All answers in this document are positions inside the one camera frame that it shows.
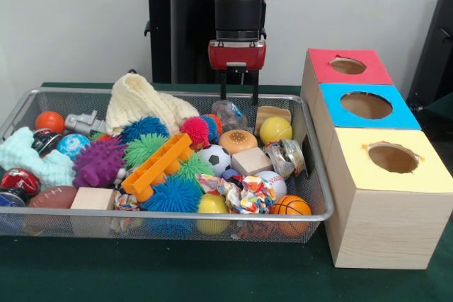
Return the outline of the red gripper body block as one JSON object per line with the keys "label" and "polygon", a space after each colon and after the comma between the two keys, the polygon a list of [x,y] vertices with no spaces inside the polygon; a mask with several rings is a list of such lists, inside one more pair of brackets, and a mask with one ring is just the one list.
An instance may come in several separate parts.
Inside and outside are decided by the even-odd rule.
{"label": "red gripper body block", "polygon": [[210,40],[208,57],[214,70],[243,67],[249,71],[260,71],[265,63],[266,41],[233,42]]}

